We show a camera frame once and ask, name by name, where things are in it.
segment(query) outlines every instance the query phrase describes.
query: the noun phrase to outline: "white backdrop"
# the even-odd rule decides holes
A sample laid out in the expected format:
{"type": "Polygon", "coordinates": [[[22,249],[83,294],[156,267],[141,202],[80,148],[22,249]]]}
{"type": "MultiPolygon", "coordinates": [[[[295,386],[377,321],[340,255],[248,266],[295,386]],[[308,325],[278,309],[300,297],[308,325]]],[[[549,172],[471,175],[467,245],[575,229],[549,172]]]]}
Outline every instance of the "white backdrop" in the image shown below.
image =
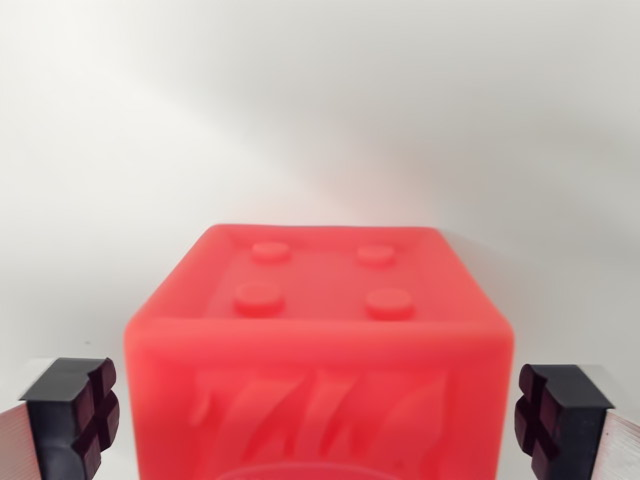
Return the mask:
{"type": "MultiPolygon", "coordinates": [[[[0,375],[122,367],[213,223],[410,224],[446,232],[517,367],[599,363],[640,395],[639,23],[615,0],[0,0],[0,375]]],[[[118,392],[100,480],[136,478],[118,392]]],[[[499,478],[533,478],[510,417],[499,478]]]]}

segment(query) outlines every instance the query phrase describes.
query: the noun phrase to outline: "translucent plastic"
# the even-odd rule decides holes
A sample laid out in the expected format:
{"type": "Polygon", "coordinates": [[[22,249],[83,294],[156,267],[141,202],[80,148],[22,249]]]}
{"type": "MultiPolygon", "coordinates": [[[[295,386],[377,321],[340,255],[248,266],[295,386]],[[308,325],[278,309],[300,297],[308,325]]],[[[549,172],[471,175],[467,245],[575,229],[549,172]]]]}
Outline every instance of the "translucent plastic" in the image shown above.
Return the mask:
{"type": "Polygon", "coordinates": [[[493,479],[512,348],[436,230],[213,227],[127,329],[140,478],[493,479]]]}

